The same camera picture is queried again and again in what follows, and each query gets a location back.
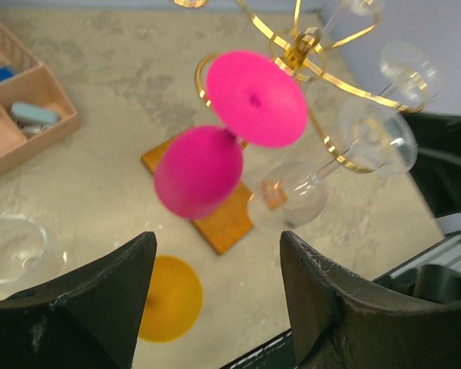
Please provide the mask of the yellow plastic wine glass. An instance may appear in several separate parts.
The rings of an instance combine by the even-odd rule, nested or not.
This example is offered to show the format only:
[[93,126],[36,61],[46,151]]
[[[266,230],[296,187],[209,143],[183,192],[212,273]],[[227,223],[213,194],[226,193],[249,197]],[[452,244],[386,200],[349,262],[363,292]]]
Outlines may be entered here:
[[193,327],[202,306],[203,288],[195,270],[180,258],[157,256],[138,336],[154,343],[174,341]]

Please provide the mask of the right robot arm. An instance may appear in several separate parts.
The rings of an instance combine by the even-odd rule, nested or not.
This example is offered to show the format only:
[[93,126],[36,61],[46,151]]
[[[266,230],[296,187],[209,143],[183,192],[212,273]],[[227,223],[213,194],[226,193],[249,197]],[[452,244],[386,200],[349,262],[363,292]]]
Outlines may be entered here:
[[436,218],[461,213],[461,115],[403,113],[418,145],[410,174]]

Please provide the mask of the blue eraser case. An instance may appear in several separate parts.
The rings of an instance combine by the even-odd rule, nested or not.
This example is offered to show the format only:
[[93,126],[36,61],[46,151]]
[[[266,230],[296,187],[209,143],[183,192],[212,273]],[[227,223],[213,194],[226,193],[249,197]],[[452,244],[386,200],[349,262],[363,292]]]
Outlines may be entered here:
[[10,115],[16,121],[26,125],[51,126],[61,120],[60,116],[54,111],[21,101],[17,101],[11,106]]

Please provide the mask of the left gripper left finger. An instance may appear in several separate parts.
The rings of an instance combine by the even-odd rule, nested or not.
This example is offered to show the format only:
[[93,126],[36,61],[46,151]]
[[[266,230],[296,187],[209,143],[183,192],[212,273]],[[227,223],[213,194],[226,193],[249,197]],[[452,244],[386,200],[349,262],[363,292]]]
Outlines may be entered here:
[[130,368],[156,251],[146,231],[0,301],[0,368]]

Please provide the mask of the peach plastic desk organizer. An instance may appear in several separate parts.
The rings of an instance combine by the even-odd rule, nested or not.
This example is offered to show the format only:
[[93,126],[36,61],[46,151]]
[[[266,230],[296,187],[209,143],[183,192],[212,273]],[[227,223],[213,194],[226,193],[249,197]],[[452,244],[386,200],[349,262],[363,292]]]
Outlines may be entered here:
[[79,127],[51,69],[0,22],[0,175]]

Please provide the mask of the clear wine glass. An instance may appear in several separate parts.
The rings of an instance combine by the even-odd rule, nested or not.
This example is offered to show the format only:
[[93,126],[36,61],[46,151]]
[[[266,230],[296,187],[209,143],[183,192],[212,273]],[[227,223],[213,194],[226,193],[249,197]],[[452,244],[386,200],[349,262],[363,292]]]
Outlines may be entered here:
[[32,218],[0,218],[0,286],[37,285],[64,274],[71,255]]
[[436,100],[442,89],[442,75],[417,47],[391,42],[380,53],[380,72],[389,81],[382,97],[398,97],[412,103]]
[[327,176],[338,168],[393,176],[408,172],[418,155],[413,131],[399,113],[359,98],[343,104],[334,135],[317,137],[328,152],[324,163],[289,159],[261,179],[247,205],[254,227],[282,231],[310,223],[327,203]]

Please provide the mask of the clear champagne flute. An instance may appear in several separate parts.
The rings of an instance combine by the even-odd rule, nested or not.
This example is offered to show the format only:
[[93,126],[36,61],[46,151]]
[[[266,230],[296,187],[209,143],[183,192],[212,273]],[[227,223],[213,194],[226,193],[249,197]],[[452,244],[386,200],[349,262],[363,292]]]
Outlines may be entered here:
[[339,17],[345,13],[349,12],[351,14],[360,16],[360,17],[373,17],[372,25],[361,29],[360,31],[348,35],[346,38],[342,38],[339,41],[333,42],[330,45],[325,46],[325,49],[334,49],[339,48],[343,45],[346,45],[358,38],[367,35],[372,32],[378,24],[380,23],[381,12],[384,8],[385,1],[381,0],[349,0],[349,1],[339,1],[338,5],[333,11],[333,14],[327,19],[325,26],[322,31],[322,38],[327,38],[328,35],[333,30],[333,27],[339,20]]

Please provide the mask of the pink plastic wine glass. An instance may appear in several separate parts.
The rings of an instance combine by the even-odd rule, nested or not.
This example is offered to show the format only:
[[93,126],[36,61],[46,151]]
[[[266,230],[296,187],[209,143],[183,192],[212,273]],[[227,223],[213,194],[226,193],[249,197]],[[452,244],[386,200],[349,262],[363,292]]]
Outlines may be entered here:
[[207,96],[222,125],[201,125],[171,143],[154,173],[154,189],[169,211],[206,218],[237,187],[244,167],[240,143],[283,148],[307,126],[298,84],[264,55],[218,56],[207,72]]

